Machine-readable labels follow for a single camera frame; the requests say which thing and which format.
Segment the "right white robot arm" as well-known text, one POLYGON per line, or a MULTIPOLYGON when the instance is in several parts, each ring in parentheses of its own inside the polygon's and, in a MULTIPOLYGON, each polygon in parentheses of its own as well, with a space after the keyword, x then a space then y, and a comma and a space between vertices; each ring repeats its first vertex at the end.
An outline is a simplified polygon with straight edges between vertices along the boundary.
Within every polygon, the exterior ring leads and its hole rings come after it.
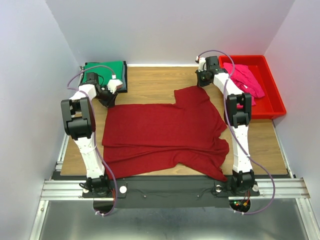
POLYGON ((217 56, 199 57, 197 86, 215 85, 223 94, 224 120, 229 127, 233 148, 233 167, 229 190, 233 194, 248 191, 255 184, 250 160, 248 131, 252 119, 252 96, 243 92, 231 80, 230 74, 220 67, 217 56))

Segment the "dark red t shirt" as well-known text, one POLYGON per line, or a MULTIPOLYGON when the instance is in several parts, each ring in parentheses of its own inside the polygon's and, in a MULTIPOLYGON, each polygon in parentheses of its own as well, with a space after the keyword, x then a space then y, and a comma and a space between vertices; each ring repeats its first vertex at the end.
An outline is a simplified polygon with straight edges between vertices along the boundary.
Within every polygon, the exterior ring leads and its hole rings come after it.
POLYGON ((107 112, 103 159, 117 178, 170 169, 178 164, 226 181, 221 169, 229 144, 227 126, 206 91, 174 91, 175 103, 123 104, 107 112))

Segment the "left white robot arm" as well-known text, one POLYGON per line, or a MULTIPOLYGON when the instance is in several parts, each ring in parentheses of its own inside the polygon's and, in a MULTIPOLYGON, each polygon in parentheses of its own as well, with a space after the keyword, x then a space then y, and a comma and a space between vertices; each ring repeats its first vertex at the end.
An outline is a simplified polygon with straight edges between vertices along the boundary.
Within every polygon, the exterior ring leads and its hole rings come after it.
POLYGON ((99 81, 93 79, 74 90, 69 99, 60 103, 65 133, 77 145, 86 169, 86 182, 80 186, 92 194, 107 196, 109 193, 118 195, 116 178, 103 160, 96 140, 96 120, 92 99, 98 97, 105 89, 101 88, 99 81))

